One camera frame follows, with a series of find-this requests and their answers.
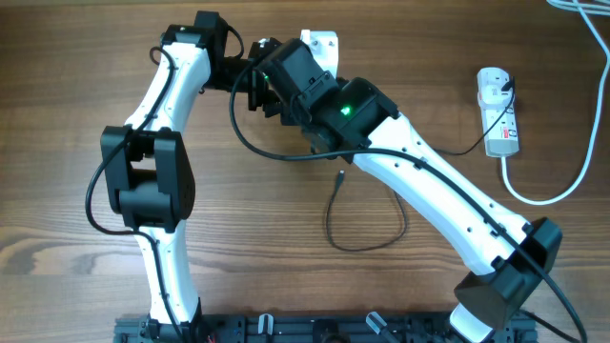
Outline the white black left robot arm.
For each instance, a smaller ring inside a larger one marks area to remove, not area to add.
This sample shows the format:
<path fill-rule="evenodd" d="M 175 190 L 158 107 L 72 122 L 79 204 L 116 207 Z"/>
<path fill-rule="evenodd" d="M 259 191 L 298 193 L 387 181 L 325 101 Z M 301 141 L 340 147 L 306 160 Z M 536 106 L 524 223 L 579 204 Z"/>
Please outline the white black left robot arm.
<path fill-rule="evenodd" d="M 150 58 L 157 71 L 144 99 L 122 126 L 108 126 L 101 138 L 104 177 L 122 234 L 135 238 L 151 291 L 151 308 L 130 329 L 119 324 L 116 339 L 137 342 L 209 342 L 186 247 L 195 181 L 183 134 L 195 98 L 205 90 L 245 91 L 254 108 L 270 96 L 260 76 L 238 75 L 256 58 L 279 46 L 265 38 L 235 56 L 225 53 L 234 33 L 219 13 L 199 11 L 190 26 L 170 25 Z"/>

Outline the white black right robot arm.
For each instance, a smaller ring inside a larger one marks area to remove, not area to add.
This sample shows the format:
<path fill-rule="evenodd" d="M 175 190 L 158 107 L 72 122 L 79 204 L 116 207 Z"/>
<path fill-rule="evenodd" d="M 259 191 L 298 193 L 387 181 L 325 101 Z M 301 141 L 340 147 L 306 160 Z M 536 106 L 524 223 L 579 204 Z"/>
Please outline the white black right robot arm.
<path fill-rule="evenodd" d="M 547 218 L 528 221 L 479 190 L 439 156 L 395 102 L 363 78 L 339 81 L 294 38 L 250 52 L 259 86 L 284 124 L 311 142 L 306 159 L 342 157 L 383 182 L 428 220 L 468 268 L 449 323 L 482 342 L 504 327 L 551 271 L 562 239 Z"/>

